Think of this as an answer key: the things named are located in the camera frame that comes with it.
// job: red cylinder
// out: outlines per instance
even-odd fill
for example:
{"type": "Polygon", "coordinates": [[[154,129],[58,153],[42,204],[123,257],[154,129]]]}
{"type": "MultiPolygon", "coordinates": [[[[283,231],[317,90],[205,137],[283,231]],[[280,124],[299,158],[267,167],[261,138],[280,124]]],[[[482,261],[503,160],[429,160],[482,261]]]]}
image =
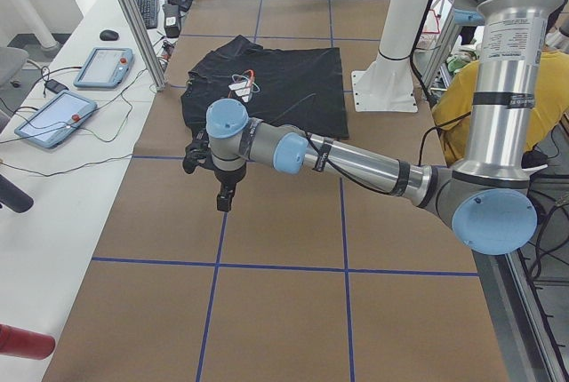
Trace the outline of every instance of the red cylinder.
{"type": "Polygon", "coordinates": [[[43,360],[55,349],[49,335],[0,324],[0,354],[43,360]]]}

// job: light blue cap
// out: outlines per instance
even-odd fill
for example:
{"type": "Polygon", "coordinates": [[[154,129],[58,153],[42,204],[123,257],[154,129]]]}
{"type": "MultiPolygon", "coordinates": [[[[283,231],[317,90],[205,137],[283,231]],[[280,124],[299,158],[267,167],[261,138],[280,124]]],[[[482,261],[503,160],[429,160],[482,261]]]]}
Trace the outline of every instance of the light blue cap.
{"type": "Polygon", "coordinates": [[[471,27],[484,25],[484,17],[478,12],[454,8],[453,17],[454,22],[458,25],[468,25],[471,27]]]}
{"type": "Polygon", "coordinates": [[[453,231],[470,249],[502,255],[523,246],[537,227],[529,199],[512,189],[487,189],[469,197],[453,216],[453,231]]]}
{"type": "Polygon", "coordinates": [[[247,125],[247,108],[235,99],[220,99],[213,102],[205,113],[205,129],[216,139],[237,135],[247,125]]]}
{"type": "Polygon", "coordinates": [[[306,147],[309,142],[306,138],[290,132],[281,138],[273,154],[273,167],[277,171],[295,175],[299,172],[304,162],[306,147]]]}

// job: keyboard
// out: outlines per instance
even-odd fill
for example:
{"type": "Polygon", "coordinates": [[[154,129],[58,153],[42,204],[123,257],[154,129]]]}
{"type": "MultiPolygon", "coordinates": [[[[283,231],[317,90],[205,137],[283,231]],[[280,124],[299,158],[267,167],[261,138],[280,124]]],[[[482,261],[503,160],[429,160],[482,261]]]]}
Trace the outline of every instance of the keyboard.
{"type": "Polygon", "coordinates": [[[158,0],[134,0],[139,6],[146,29],[158,27],[158,0]]]}

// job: yellow jacket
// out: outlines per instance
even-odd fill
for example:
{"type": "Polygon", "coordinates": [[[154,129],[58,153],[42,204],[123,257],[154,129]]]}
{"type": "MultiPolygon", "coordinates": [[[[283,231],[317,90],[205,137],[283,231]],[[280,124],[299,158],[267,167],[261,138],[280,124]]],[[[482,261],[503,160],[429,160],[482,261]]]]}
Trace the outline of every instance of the yellow jacket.
{"type": "MultiPolygon", "coordinates": [[[[439,125],[468,113],[478,74],[478,61],[468,64],[453,79],[441,100],[433,107],[435,124],[439,125]]],[[[541,55],[535,85],[535,107],[525,139],[525,151],[541,142],[569,108],[569,55],[559,51],[541,55]]],[[[469,138],[470,117],[442,127],[440,140],[448,165],[460,160],[469,138]]]]}

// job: white desk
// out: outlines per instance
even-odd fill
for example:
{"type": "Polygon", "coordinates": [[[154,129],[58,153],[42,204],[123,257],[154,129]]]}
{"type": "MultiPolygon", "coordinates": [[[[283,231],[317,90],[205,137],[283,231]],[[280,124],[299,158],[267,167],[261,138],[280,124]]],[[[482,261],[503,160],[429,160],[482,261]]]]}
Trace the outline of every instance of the white desk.
{"type": "MultiPolygon", "coordinates": [[[[160,38],[156,29],[148,33],[152,43],[160,38]]],[[[79,92],[101,106],[113,99],[145,67],[116,0],[98,0],[63,46],[51,64],[51,70],[82,65],[95,46],[130,47],[135,54],[131,72],[118,88],[107,92],[79,92]],[[102,42],[99,39],[101,30],[107,28],[119,33],[118,41],[102,42]]],[[[76,73],[57,73],[52,78],[74,90],[76,73]]],[[[51,173],[128,155],[150,110],[155,95],[153,90],[150,75],[145,72],[124,94],[133,110],[122,132],[111,143],[103,143],[87,131],[78,131],[54,150],[44,150],[24,140],[0,144],[0,158],[14,166],[51,173]]],[[[42,91],[43,84],[37,85],[24,105],[40,107],[53,96],[47,92],[45,99],[42,91]]],[[[103,138],[111,138],[127,110],[127,104],[118,99],[93,115],[84,127],[103,138]]],[[[16,138],[13,130],[21,122],[22,119],[15,116],[0,135],[0,141],[16,138]]],[[[52,178],[0,165],[0,174],[35,201],[26,213],[0,210],[1,323],[59,338],[128,163],[127,158],[52,178]]],[[[50,360],[39,362],[0,355],[0,379],[39,381],[50,360]]]]}

